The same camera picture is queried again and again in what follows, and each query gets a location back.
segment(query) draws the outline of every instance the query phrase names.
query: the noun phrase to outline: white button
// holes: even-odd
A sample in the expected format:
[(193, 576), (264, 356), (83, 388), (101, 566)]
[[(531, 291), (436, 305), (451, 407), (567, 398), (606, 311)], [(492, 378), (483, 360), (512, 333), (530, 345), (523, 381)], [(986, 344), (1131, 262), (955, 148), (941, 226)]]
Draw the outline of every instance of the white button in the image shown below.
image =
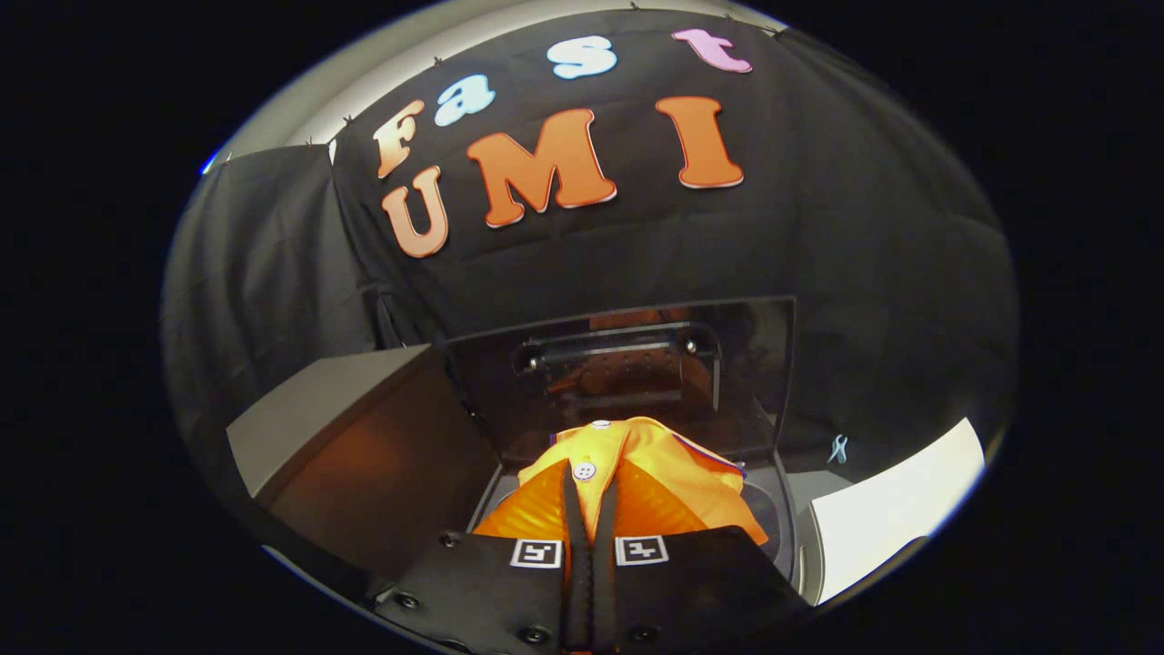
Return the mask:
[(596, 469), (595, 465), (590, 464), (589, 462), (583, 462), (582, 464), (579, 464), (577, 467), (574, 468), (574, 477), (580, 480), (589, 480), (597, 472), (598, 469)]

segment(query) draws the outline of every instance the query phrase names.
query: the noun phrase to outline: clip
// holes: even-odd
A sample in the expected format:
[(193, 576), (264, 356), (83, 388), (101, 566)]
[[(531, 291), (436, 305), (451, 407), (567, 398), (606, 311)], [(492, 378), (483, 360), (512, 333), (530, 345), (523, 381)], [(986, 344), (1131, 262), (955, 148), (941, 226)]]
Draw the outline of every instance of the clip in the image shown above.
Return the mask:
[(837, 464), (844, 464), (847, 457), (845, 457), (845, 447), (849, 444), (849, 437), (844, 435), (837, 435), (837, 439), (832, 440), (832, 455), (829, 456), (829, 462), (832, 458), (837, 458)]

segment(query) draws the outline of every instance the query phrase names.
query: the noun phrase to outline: blue letter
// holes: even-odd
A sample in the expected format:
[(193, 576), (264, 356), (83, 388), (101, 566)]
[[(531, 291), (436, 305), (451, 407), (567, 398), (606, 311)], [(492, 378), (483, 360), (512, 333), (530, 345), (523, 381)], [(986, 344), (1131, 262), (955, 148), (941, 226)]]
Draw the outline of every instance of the blue letter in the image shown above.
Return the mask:
[(615, 67), (618, 57), (610, 50), (610, 41), (601, 36), (583, 36), (562, 41), (546, 50), (554, 66), (554, 74), (574, 79), (584, 74), (598, 74)]
[(436, 124), (445, 127), (461, 120), (464, 114), (475, 114), (489, 106), (497, 97), (489, 90), (489, 79), (483, 74), (469, 77), (449, 86), (436, 98)]

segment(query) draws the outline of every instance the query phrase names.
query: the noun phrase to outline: orange shirt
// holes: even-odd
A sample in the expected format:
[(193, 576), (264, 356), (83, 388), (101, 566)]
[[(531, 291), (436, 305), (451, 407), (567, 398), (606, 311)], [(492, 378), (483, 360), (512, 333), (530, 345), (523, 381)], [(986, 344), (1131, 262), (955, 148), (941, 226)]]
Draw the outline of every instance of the orange shirt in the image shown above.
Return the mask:
[(741, 471), (653, 419), (595, 422), (566, 430), (518, 472), (520, 487), (474, 531), (510, 539), (566, 540), (561, 475), (577, 487), (594, 543), (602, 496), (619, 477), (615, 536), (651, 536), (739, 526), (757, 546), (768, 541), (740, 498)]

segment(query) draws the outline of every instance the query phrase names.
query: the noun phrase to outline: white sheet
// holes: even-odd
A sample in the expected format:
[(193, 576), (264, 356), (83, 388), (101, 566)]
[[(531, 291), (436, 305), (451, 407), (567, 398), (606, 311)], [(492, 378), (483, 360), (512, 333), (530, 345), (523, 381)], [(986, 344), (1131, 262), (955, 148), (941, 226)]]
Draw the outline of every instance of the white sheet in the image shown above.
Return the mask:
[(970, 421), (896, 467), (812, 500), (824, 558), (817, 605), (849, 589), (918, 536), (932, 534), (985, 467)]

